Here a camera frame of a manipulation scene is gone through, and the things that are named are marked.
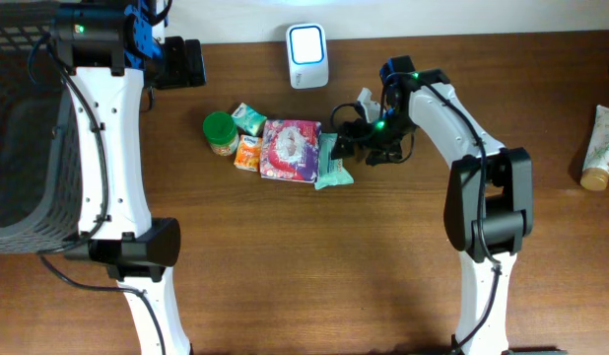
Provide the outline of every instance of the white wall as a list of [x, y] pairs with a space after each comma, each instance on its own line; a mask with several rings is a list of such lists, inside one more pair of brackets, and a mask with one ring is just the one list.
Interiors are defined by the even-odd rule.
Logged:
[[283, 40], [318, 22], [329, 39], [609, 30], [609, 0], [173, 0], [168, 36]]

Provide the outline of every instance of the gray plastic crate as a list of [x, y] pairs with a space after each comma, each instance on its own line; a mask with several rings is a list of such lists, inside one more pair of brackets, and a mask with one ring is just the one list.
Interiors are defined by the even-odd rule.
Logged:
[[0, 4], [0, 252], [60, 247], [81, 212], [79, 139], [70, 95], [40, 49], [57, 5]]

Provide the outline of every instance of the wooden table surface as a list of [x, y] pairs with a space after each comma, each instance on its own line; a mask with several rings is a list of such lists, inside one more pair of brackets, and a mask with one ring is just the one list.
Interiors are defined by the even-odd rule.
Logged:
[[[261, 179], [214, 155], [204, 117], [246, 102], [323, 122], [378, 69], [442, 67], [478, 122], [534, 163], [534, 230], [509, 289], [513, 347], [609, 354], [609, 188], [579, 179], [595, 106], [609, 107], [609, 32], [332, 40], [328, 86], [294, 91], [283, 43], [204, 46], [210, 84], [157, 93], [142, 116], [154, 216], [182, 228], [175, 292], [196, 353], [366, 353], [446, 346], [460, 266], [442, 224], [448, 171], [420, 132], [401, 166], [347, 161], [356, 183]], [[346, 115], [343, 119], [354, 119]], [[85, 283], [102, 267], [52, 259]], [[72, 289], [33, 255], [0, 255], [0, 354], [138, 354], [122, 296]]]

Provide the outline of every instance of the teal packet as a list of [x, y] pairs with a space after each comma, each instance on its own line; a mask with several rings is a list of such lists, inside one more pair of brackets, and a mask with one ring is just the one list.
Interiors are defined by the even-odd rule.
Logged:
[[233, 113], [233, 120], [235, 124], [244, 130], [247, 134], [258, 137], [263, 131], [265, 120], [267, 117], [258, 113], [252, 107], [241, 104]]
[[336, 141], [337, 133], [320, 134], [320, 157], [315, 189], [355, 182], [353, 177], [344, 169], [344, 164], [341, 159], [331, 159], [331, 152], [333, 151]]

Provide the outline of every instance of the orange packet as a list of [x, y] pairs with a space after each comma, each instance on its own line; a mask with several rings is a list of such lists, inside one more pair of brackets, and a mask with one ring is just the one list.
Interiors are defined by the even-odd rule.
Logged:
[[242, 134], [238, 143], [235, 166], [239, 169], [258, 172], [262, 142], [262, 138]]

